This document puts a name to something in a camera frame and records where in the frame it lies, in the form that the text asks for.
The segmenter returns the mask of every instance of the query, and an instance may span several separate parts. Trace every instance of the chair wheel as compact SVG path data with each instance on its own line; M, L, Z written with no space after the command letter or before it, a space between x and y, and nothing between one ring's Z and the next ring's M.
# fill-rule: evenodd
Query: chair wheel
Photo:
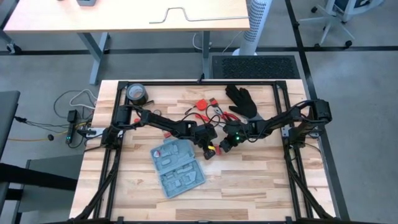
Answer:
M345 46L346 46L346 49L347 48L349 48L349 47L351 47L352 46L352 44L353 44L353 42L352 41L347 41L346 43L345 43Z
M22 49L16 44L7 45L7 50L11 55L19 55L22 53Z
M295 22L294 24L293 24L293 28L299 28L299 22Z

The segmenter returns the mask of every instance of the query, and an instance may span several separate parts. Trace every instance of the duct tape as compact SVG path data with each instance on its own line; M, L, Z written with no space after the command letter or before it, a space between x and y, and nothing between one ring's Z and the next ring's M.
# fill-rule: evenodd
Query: duct tape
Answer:
M127 98L137 106L142 106L148 102L148 93L141 84L132 84L127 88Z

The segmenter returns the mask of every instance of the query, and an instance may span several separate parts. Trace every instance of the wooden table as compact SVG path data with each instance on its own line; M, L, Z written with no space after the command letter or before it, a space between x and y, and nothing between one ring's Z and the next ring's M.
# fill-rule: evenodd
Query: wooden table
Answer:
M301 80L286 80L291 104L305 99ZM102 81L93 126L107 127L116 94L117 80ZM178 120L194 102L215 97L223 110L232 105L225 95L225 86L147 86L154 105L150 110L161 110L162 115ZM245 86L256 102L264 119L276 115L274 94L270 86ZM189 117L197 122L194 116ZM220 142L226 134L216 128ZM159 185L149 151L163 143L163 132L145 126L125 134L119 165L112 220L285 220L294 217L292 198L287 179L282 140L279 131L256 143L245 142L229 153L209 161L195 146L196 158L206 175L206 182L172 199L166 199ZM99 139L88 142L95 147ZM307 143L318 146L313 139ZM327 212L334 215L328 182L320 152L312 147L301 149L308 188ZM87 152L73 201L71 217L78 215L97 191L104 149ZM303 197L298 193L300 206ZM104 216L105 205L101 207Z
M247 16L246 0L97 0L93 7L81 7L76 0L20 0L6 32L77 32L95 63L90 84L97 82L107 32L196 31L203 33L203 73L210 77L208 65L210 30L248 30L249 19L189 22L181 9L173 9L161 24L167 8L184 7L190 19ZM97 44L90 32L104 32Z

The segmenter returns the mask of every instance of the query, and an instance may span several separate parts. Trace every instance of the black metal frame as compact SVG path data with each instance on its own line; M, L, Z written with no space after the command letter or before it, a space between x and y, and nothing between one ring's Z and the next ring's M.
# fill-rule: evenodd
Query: black metal frame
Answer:
M122 92L123 92L123 90L126 87L128 87L131 84L133 84L133 82L120 81L118 83L118 89L117 89L117 92L116 92L114 108L113 108L113 112L112 112L111 124L114 123L115 117L117 116L117 111L118 111L117 108L119 106L119 102L122 99ZM266 85L266 86L271 86L272 89L273 89L274 98L275 98L275 105L276 105L278 114L280 114L282 112L282 105L281 105L281 102L280 102L279 90L282 91L283 99L285 101L285 109L287 110L288 108L290 108L290 100L289 100L289 95L288 95L288 92L287 92L286 81L257 81L257 82L254 82L254 81L240 81L240 80L238 80L238 81L228 81L228 82L226 82L226 81L218 81L218 80L214 80L214 81L213 80L199 80L199 82L196 82L196 81L150 82L149 81L149 82L140 82L140 84L146 85L146 86L157 86L157 85L165 85L165 86L167 86L167 85L169 85L169 86L181 86L181 85L194 86L194 85L227 85L227 84L235 84L235 85ZM128 103L128 99L125 96L124 104L127 104L127 103ZM109 159L110 159L110 155L111 155L111 153L110 153L111 150L112 149L107 148L106 151L105 151L104 163L103 163L102 170L101 170L99 186L101 186L103 184L104 180L105 180L106 173L107 173L108 166L109 166ZM115 158L114 158L114 162L118 162L119 163L119 160L120 160L120 156L119 155L121 153L121 150L122 150L122 146L120 146L118 149L116 149L116 155L115 155ZM307 187L300 150L299 150L299 148L295 147L294 151L295 151L295 154L297 156L297 159L295 159L295 160L296 160L296 163L297 163L298 174L299 174L300 179L301 179L301 181L303 183L303 186ZM289 153L289 146L286 146L285 144L284 144L284 152L285 153ZM289 163L292 163L292 161L291 160L290 161L286 160L287 168L289 168L289 166L291 166ZM117 178L115 177L113 179L113 181L110 183L110 186L109 186L109 195L108 195L108 201L107 201L107 204L106 204L106 214L105 214L105 218L107 218L107 219L111 218L114 194L115 194L115 190L116 190L116 181L117 181ZM292 201L293 201L293 206L294 206L295 217L296 218L301 218L301 211L300 211L299 199L298 199L298 195L297 195L296 184L295 184L294 179L290 175L289 175L289 186L290 186L290 192L291 192L291 195L292 195ZM307 217L313 218L313 213L312 213L312 209L311 209L310 203L308 202L308 200L306 198L304 198L304 202L305 202L305 209L306 209ZM101 209L101 201L99 201L98 204L95 207L93 218L98 218L99 217L100 209ZM266 223L286 223L286 221L266 222Z

